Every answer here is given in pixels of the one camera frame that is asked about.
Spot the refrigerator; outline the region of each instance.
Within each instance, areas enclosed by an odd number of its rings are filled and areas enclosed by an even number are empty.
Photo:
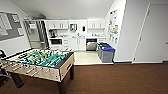
[[[42,20],[24,21],[31,48],[49,48],[45,22]]]

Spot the countertop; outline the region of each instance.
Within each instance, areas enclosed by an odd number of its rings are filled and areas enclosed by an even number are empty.
[[[99,36],[85,36],[85,37],[55,37],[55,38],[49,38],[49,39],[63,39],[63,38],[78,38],[78,39],[101,39],[101,38],[106,38],[106,37],[99,37]]]

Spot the dishwasher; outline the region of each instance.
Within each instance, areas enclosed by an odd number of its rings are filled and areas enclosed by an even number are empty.
[[[96,51],[97,39],[86,39],[86,51]]]

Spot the trash can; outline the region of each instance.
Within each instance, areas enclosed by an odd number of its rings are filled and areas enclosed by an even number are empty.
[[[114,58],[115,49],[112,47],[102,47],[101,50],[102,63],[111,63]]]
[[[101,56],[102,56],[102,50],[101,50],[102,47],[111,47],[111,46],[107,43],[98,44],[98,56],[99,56],[100,59],[101,59]]]

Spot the tile floor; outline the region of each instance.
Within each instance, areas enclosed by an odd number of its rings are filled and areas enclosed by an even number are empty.
[[[113,64],[102,63],[96,51],[75,52],[75,65]]]

